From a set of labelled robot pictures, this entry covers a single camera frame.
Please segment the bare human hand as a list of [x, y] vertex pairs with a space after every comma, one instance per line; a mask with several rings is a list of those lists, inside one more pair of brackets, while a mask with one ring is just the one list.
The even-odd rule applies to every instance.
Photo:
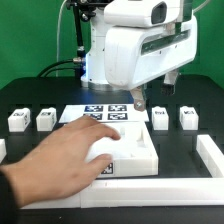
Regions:
[[67, 198], [89, 186], [112, 161], [109, 154], [86, 160], [91, 145], [104, 137], [120, 135], [83, 116], [54, 131], [21, 161], [1, 166], [17, 204]]

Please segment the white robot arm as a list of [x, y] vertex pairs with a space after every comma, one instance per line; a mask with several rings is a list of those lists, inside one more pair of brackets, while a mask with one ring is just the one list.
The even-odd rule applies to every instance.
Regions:
[[197, 20], [193, 0], [81, 0], [91, 24], [91, 48], [82, 84], [126, 90], [143, 111], [147, 84], [163, 77], [162, 93], [175, 93], [179, 68], [194, 60]]

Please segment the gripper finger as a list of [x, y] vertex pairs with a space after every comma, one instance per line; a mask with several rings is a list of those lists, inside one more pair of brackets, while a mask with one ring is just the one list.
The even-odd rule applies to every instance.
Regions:
[[146, 107], [146, 99], [144, 96], [144, 89], [142, 86], [138, 86], [130, 91], [134, 100], [134, 109], [137, 111], [144, 111]]
[[172, 96], [175, 93], [176, 82], [179, 77], [179, 72], [173, 70], [168, 72], [165, 77], [161, 87], [161, 92], [163, 95]]

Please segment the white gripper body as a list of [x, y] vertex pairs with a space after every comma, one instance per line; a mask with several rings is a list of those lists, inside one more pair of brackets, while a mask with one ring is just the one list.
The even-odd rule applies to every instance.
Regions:
[[118, 89], [132, 90], [194, 60], [197, 20], [183, 22], [169, 35], [165, 26], [112, 27], [105, 39], [105, 77]]

